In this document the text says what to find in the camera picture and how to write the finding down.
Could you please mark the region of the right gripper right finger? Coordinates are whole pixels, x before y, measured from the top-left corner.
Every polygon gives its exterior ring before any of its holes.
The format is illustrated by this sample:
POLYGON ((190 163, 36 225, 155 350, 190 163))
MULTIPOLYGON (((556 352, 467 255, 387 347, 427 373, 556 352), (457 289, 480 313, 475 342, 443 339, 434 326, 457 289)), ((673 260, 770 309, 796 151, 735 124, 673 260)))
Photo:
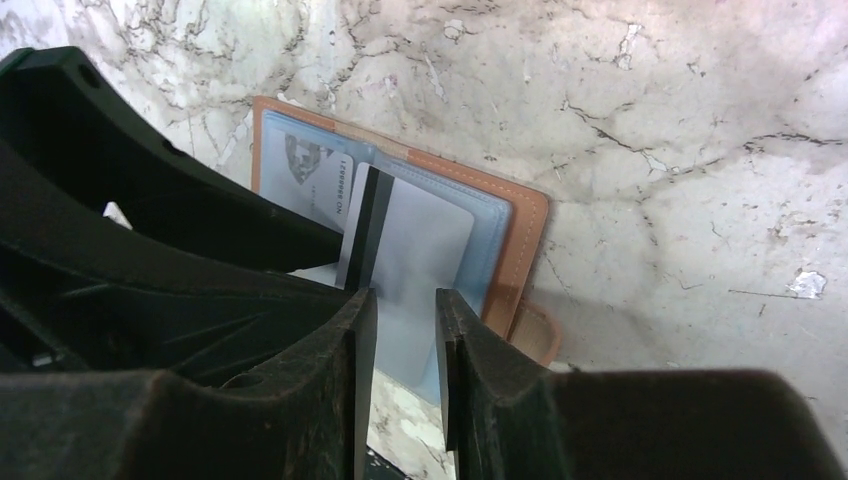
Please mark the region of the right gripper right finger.
POLYGON ((841 479, 805 400, 761 370, 553 372, 435 294, 460 479, 841 479))

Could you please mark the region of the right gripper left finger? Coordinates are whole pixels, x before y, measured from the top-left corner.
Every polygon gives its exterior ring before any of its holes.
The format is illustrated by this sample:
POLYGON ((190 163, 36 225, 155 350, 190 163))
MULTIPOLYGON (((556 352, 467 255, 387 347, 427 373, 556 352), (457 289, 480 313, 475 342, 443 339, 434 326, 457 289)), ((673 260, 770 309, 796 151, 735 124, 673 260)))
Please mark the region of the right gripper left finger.
POLYGON ((5 479, 360 479, 377 301, 219 388, 166 370, 5 374, 5 479))

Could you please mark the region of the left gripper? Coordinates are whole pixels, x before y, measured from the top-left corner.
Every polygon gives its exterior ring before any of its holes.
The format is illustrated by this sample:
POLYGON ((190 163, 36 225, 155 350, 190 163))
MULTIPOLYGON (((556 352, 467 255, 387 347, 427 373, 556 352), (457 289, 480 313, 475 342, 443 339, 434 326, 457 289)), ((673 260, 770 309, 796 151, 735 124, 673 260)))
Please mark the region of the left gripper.
POLYGON ((164 368, 223 387, 349 300, 239 268, 329 264, 342 237, 175 147, 77 47, 2 60, 1 137, 5 373, 164 368), (140 234, 93 212, 111 202, 140 234))

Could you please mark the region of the tan leather card holder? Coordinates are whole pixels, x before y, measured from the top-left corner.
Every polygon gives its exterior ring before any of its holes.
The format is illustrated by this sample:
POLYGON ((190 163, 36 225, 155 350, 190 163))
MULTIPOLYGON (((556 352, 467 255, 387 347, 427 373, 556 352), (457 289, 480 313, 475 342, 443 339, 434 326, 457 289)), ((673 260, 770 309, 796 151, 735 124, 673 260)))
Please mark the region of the tan leather card holder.
MULTIPOLYGON (((473 230, 455 281, 448 288, 458 290, 497 334, 509 335, 548 213, 543 194, 270 97, 255 98, 253 119, 251 186, 259 195, 263 133, 277 129, 352 157, 352 186, 356 168, 367 163, 469 211, 474 217, 473 230)), ((337 233, 343 240, 344 230, 337 233)), ((336 261, 316 266, 318 277, 336 286, 340 252, 336 261)), ((438 404, 441 393, 436 350, 435 326, 427 371, 416 388, 376 368, 426 401, 438 404)))

